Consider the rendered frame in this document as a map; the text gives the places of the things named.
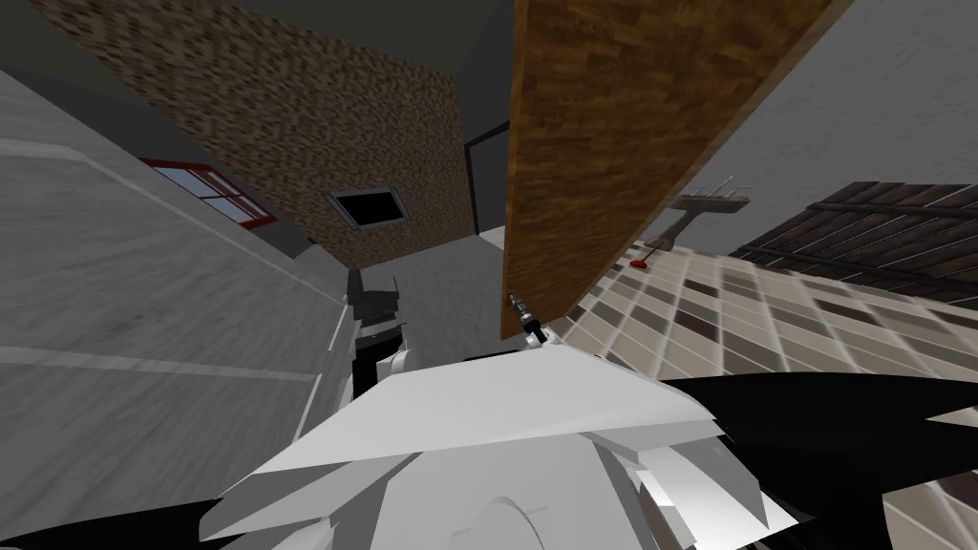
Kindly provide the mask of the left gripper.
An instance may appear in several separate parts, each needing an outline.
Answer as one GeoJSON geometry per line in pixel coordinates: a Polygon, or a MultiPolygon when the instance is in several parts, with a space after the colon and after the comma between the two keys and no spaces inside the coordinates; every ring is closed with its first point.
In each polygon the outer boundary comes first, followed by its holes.
{"type": "Polygon", "coordinates": [[[351,269],[346,280],[346,303],[352,307],[353,319],[362,328],[389,322],[398,312],[399,288],[394,290],[365,290],[360,269],[351,269]]]}

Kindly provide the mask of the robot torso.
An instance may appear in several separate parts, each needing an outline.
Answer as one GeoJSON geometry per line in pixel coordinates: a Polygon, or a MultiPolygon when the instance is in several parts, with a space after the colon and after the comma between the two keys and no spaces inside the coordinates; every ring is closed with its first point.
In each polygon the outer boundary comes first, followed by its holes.
{"type": "Polygon", "coordinates": [[[202,516],[223,550],[740,550],[801,523],[688,394],[562,343],[402,372],[202,516]]]}

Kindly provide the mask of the red framed window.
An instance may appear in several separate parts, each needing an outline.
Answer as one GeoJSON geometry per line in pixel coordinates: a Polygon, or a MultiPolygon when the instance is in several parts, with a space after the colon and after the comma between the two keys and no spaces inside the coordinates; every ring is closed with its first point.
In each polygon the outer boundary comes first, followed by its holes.
{"type": "Polygon", "coordinates": [[[277,222],[268,209],[207,164],[148,158],[139,160],[245,229],[277,222]]]}

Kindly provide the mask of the brown wooden door leaf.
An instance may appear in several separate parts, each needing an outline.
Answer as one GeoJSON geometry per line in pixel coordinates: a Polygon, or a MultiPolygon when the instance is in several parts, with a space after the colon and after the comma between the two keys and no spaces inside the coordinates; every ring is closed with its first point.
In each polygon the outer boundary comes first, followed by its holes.
{"type": "Polygon", "coordinates": [[[514,0],[500,336],[565,316],[853,0],[514,0]]]}

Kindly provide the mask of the grey pedestal sink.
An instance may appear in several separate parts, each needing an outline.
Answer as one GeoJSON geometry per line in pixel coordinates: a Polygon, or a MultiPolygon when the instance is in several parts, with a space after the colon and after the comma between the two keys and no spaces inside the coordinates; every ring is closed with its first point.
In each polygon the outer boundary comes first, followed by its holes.
{"type": "Polygon", "coordinates": [[[725,195],[720,193],[731,179],[729,178],[709,195],[696,193],[676,196],[668,203],[667,208],[683,211],[682,217],[672,223],[657,237],[645,241],[644,246],[652,251],[671,251],[680,233],[699,217],[699,215],[704,213],[733,214],[741,210],[751,201],[746,196],[737,195],[737,192],[744,189],[744,186],[736,187],[725,195]]]}

